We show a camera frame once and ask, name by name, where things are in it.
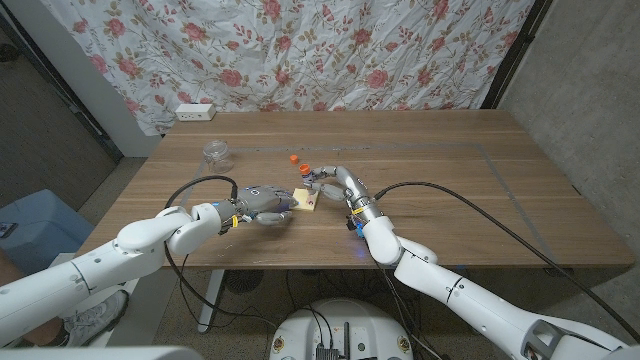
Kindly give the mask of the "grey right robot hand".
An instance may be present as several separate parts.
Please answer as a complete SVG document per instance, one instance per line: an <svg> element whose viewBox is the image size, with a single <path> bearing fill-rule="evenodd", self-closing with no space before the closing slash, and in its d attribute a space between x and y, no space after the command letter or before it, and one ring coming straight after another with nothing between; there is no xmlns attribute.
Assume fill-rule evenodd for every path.
<svg viewBox="0 0 640 360"><path fill-rule="evenodd" d="M323 166L311 170L311 179L304 180L305 187L319 191L333 201L344 201L354 215L365 222L382 217L367 187L349 169L343 166ZM321 179L334 177L339 186L322 183Z"/></svg>

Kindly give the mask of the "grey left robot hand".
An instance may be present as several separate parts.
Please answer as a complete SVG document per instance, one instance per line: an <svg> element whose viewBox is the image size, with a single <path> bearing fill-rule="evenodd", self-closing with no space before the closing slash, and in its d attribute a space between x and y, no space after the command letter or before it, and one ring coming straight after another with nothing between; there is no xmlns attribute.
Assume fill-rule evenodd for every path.
<svg viewBox="0 0 640 360"><path fill-rule="evenodd" d="M275 185L240 189L236 202L243 221L256 221L265 226L284 223L298 204L291 192Z"/></svg>

